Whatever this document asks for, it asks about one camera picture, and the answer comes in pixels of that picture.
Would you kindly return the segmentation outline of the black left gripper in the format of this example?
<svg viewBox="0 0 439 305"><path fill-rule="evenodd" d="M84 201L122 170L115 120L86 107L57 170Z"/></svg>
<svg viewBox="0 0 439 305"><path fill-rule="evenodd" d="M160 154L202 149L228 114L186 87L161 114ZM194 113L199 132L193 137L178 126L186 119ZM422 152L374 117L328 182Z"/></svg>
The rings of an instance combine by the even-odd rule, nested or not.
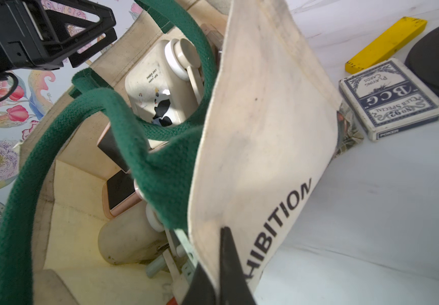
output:
<svg viewBox="0 0 439 305"><path fill-rule="evenodd" d="M76 49L76 68L111 47L115 26L111 8L92 1L0 1L0 73L46 69L45 48Z"/></svg>

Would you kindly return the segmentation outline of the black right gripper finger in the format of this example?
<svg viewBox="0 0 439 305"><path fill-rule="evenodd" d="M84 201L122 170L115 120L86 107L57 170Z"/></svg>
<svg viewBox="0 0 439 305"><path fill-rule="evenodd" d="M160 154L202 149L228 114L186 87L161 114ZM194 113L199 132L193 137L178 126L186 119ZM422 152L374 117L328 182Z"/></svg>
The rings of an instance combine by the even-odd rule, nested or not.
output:
<svg viewBox="0 0 439 305"><path fill-rule="evenodd" d="M198 265L183 304L248 305L256 303L244 279L236 244L229 227L221 229L219 253L219 291L214 290L204 268Z"/></svg>

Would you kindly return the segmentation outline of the cream panda pencil sharpener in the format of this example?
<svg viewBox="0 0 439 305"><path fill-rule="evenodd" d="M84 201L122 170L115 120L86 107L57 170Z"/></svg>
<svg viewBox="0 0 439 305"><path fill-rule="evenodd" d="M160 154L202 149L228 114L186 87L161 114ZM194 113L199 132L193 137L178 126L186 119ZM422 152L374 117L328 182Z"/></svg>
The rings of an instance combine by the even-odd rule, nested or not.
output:
<svg viewBox="0 0 439 305"><path fill-rule="evenodd" d="M159 41L125 78L133 112L160 127L182 124L204 96L200 68L199 54L189 40Z"/></svg>

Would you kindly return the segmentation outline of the cream canvas tote bag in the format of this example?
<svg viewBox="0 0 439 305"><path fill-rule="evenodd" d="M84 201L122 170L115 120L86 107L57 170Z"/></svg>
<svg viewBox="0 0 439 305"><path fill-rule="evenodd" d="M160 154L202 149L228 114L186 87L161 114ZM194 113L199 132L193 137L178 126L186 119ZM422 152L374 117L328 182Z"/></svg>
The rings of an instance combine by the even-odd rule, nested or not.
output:
<svg viewBox="0 0 439 305"><path fill-rule="evenodd" d="M0 304L33 304L37 206L54 160L96 113L144 199L168 229L186 230L197 265L220 287L221 229L229 227L252 295L262 273L343 141L343 98L295 24L285 1L232 1L217 64L196 21L176 1L146 5L195 46L204 75L199 108L158 127L132 113L92 69L73 77L35 130L0 225Z"/></svg>

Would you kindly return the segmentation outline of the pink pencil sharpener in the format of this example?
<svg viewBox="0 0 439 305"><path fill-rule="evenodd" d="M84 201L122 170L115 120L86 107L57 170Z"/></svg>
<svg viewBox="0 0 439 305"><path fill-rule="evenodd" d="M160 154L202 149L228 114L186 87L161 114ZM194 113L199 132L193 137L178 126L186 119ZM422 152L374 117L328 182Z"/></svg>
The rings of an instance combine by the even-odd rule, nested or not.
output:
<svg viewBox="0 0 439 305"><path fill-rule="evenodd" d="M102 200L105 216L114 219L143 199L134 188L132 176L127 172L119 171L103 186Z"/></svg>

